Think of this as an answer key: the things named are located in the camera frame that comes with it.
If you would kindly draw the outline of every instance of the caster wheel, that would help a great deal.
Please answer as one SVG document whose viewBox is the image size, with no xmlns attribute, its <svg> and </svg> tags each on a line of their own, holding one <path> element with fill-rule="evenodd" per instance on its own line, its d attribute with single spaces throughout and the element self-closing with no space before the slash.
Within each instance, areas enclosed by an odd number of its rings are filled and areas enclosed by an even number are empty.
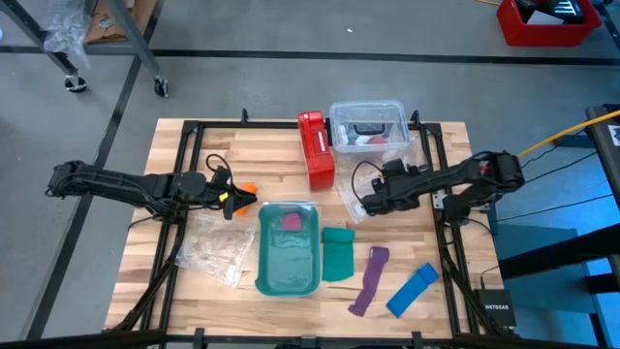
<svg viewBox="0 0 620 349">
<path fill-rule="evenodd" d="M 155 79 L 155 93 L 160 97 L 168 97 L 168 81 Z"/>
<path fill-rule="evenodd" d="M 72 93 L 81 93 L 84 92 L 88 86 L 86 85 L 86 81 L 82 78 L 77 78 L 77 84 L 74 84 L 71 79 L 66 78 L 65 88 Z"/>
</svg>

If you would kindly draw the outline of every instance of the gray floor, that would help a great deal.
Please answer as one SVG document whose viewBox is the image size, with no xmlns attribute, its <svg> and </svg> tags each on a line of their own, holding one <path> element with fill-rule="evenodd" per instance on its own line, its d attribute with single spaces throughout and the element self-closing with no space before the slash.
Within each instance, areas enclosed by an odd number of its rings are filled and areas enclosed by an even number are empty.
<svg viewBox="0 0 620 349">
<path fill-rule="evenodd" d="M 45 9 L 35 3 L 24 1 L 41 18 Z M 495 10 L 469 0 L 393 0 L 389 6 L 371 0 L 187 0 L 182 5 L 168 1 L 152 46 L 553 57 L 620 54 L 603 27 L 579 48 L 509 48 L 498 31 Z M 617 8 L 610 11 L 615 15 Z M 2 14 L 0 27 L 5 31 L 0 45 L 29 44 Z M 72 200 L 43 196 L 51 168 L 67 160 L 93 158 L 131 62 L 129 57 L 89 59 L 93 70 L 83 75 L 90 91 L 73 95 L 63 91 L 62 74 L 44 56 L 0 55 L 0 160 L 4 164 L 0 189 L 11 198 L 0 210 L 0 263 L 5 266 L 0 273 L 0 340 L 18 337 L 73 209 Z M 152 74 L 140 70 L 108 169 L 142 173 L 160 117 L 239 118 L 242 108 L 256 118 L 294 117 L 304 110 L 327 111 L 337 101 L 396 99 L 407 112 L 419 110 L 423 120 L 466 121 L 474 150 L 518 152 L 581 122 L 585 108 L 617 102 L 620 93 L 620 70 L 608 68 L 206 58 L 159 61 L 170 78 L 170 97 L 155 96 Z M 528 167 L 526 174 L 542 173 L 586 153 L 559 149 Z M 498 215 L 508 217 L 608 193 L 605 183 L 597 186 L 603 180 L 600 164 L 592 158 L 507 196 L 498 206 Z M 131 212 L 119 203 L 93 202 L 46 335 L 101 329 Z M 511 224 L 576 228 L 584 234 L 618 218 L 615 203 L 605 199 Z M 605 265 L 592 269 L 601 272 Z M 524 324 L 525 336 L 592 340 L 588 333 L 580 337 L 577 332 L 554 328 L 556 313 L 524 309 L 517 315 L 523 319 L 519 323 Z M 562 319 L 569 328 L 584 326 L 578 315 Z M 620 324 L 611 317 L 605 319 L 615 345 L 620 345 Z"/>
</svg>

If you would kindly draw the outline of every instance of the cardboard box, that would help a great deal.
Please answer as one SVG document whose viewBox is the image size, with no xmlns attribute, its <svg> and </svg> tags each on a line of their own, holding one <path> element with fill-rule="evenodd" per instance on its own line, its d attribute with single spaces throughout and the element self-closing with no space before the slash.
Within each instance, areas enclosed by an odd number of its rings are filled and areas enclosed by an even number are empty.
<svg viewBox="0 0 620 349">
<path fill-rule="evenodd" d="M 129 11 L 141 33 L 144 33 L 156 4 L 157 0 L 126 0 L 127 11 Z M 127 41 L 125 32 L 116 23 L 108 6 L 106 6 L 106 0 L 97 0 L 97 6 L 84 41 L 87 44 Z"/>
</svg>

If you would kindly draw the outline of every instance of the red bin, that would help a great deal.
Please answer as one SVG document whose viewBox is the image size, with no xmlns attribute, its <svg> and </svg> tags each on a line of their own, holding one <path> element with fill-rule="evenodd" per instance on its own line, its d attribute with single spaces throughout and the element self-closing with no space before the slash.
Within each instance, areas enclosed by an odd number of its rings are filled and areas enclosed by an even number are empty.
<svg viewBox="0 0 620 349">
<path fill-rule="evenodd" d="M 601 25 L 590 0 L 577 0 L 583 11 L 582 24 L 526 24 L 514 0 L 504 0 L 497 18 L 509 46 L 571 48 L 578 46 L 591 31 Z"/>
</svg>

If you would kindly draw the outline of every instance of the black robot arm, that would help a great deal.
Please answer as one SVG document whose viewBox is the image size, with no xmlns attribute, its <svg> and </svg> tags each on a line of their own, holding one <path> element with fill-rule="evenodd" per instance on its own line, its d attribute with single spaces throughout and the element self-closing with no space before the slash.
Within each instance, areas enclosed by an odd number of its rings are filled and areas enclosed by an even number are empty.
<svg viewBox="0 0 620 349">
<path fill-rule="evenodd" d="M 54 167 L 46 195 L 64 198 L 92 194 L 145 207 L 171 223 L 179 222 L 182 212 L 198 208 L 222 209 L 224 217 L 231 219 L 233 212 L 257 199 L 255 194 L 229 184 L 229 178 L 231 171 L 222 166 L 206 181 L 204 174 L 197 172 L 132 175 L 70 161 Z"/>
<path fill-rule="evenodd" d="M 433 172 L 405 167 L 401 159 L 385 163 L 381 176 L 372 180 L 375 194 L 361 198 L 368 215 L 419 207 L 419 196 L 459 184 L 472 184 L 462 193 L 443 199 L 446 220 L 460 224 L 471 207 L 498 201 L 524 184 L 518 159 L 507 152 L 485 151 L 458 165 Z"/>
</svg>

